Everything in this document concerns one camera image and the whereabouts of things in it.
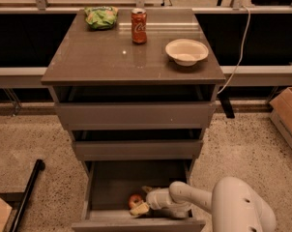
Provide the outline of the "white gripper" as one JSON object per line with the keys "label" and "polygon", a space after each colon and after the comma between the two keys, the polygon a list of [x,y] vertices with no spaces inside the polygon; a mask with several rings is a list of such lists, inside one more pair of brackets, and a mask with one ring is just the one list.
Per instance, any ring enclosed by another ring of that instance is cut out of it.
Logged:
{"label": "white gripper", "polygon": [[143,191],[148,193],[146,195],[146,202],[138,203],[130,209],[132,216],[140,216],[147,214],[151,209],[172,209],[176,203],[172,199],[168,188],[154,188],[149,186],[143,186]]}

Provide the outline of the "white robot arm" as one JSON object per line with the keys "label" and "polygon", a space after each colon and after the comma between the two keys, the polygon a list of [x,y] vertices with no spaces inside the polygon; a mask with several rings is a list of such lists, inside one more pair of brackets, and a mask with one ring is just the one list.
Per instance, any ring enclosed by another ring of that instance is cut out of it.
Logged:
{"label": "white robot arm", "polygon": [[144,186],[146,198],[132,194],[128,204],[132,216],[150,210],[187,212],[192,205],[212,216],[214,232],[275,232],[276,215],[270,205],[246,182],[224,177],[212,191],[175,181],[168,188]]}

